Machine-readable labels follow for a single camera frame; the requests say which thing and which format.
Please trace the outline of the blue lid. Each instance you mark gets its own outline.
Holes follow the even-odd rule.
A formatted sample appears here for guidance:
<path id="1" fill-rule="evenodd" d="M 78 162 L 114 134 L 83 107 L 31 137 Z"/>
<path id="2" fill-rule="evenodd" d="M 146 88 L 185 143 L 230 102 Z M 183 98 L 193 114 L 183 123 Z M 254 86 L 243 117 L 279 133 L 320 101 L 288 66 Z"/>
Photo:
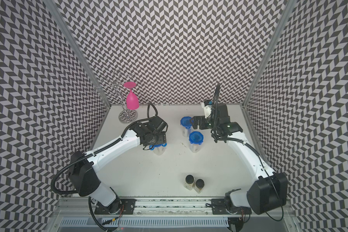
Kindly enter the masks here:
<path id="1" fill-rule="evenodd" d="M 188 136 L 190 144 L 201 145 L 204 142 L 204 136 L 199 131 L 194 131 Z"/>
<path id="2" fill-rule="evenodd" d="M 156 148 L 161 148 L 161 147 L 166 147 L 167 146 L 167 143 L 164 143 L 164 144 L 159 144 L 159 145 L 150 145 L 149 146 L 149 150 L 154 150 Z"/>
<path id="3" fill-rule="evenodd" d="M 183 117 L 180 120 L 180 125 L 186 129 L 190 129 L 192 127 L 191 120 L 192 120 L 192 117 Z"/>

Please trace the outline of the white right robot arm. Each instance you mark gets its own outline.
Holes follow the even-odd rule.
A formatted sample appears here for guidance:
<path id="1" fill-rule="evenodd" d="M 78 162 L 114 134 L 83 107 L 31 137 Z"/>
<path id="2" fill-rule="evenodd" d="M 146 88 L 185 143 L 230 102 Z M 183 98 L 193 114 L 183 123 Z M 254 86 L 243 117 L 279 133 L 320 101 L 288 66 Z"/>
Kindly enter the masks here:
<path id="1" fill-rule="evenodd" d="M 201 107 L 203 116 L 191 119 L 194 129 L 210 130 L 215 142 L 226 143 L 246 167 L 251 183 L 237 187 L 225 194 L 224 204 L 231 214 L 253 211 L 257 215 L 283 208 L 287 203 L 288 179 L 277 173 L 249 143 L 242 127 L 232 122 L 227 105 L 205 100 Z"/>

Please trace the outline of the tall clear container back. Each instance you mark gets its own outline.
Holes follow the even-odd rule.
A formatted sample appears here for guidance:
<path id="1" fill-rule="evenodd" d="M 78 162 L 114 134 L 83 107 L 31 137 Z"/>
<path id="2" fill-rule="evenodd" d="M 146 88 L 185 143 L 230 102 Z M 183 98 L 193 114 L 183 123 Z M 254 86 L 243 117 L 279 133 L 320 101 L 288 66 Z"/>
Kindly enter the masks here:
<path id="1" fill-rule="evenodd" d="M 192 132 L 191 128 L 183 127 L 182 128 L 182 135 L 184 137 L 189 137 L 190 133 Z"/>

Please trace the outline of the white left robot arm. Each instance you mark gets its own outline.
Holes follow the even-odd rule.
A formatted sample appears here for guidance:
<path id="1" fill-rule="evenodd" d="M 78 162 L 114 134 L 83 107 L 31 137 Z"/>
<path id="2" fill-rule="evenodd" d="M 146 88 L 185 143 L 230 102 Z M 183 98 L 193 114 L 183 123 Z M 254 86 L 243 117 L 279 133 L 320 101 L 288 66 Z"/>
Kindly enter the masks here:
<path id="1" fill-rule="evenodd" d="M 66 174 L 76 193 L 96 200 L 108 213 L 116 213 L 121 207 L 120 198 L 98 178 L 97 173 L 135 147 L 152 148 L 165 144 L 167 129 L 168 124 L 162 118 L 153 116 L 128 125 L 121 136 L 97 149 L 74 153 Z"/>

